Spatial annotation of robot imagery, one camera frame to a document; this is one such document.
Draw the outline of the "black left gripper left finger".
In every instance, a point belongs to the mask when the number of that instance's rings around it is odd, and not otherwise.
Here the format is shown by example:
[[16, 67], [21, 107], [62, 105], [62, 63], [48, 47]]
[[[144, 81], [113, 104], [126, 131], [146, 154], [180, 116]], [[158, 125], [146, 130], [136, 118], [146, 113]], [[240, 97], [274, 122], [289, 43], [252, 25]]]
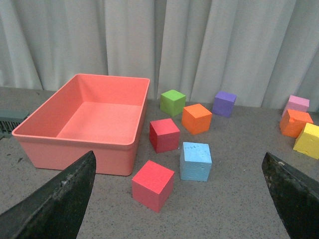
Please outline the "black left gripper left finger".
[[96, 175], [92, 151], [0, 216], [2, 239], [75, 239]]

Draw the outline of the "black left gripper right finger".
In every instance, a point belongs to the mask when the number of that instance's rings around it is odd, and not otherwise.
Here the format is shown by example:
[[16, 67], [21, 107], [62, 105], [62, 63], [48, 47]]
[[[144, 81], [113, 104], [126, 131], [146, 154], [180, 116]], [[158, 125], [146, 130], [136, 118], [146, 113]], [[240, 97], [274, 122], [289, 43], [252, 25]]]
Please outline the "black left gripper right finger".
[[265, 181], [282, 223], [292, 239], [319, 237], [319, 183], [267, 152]]

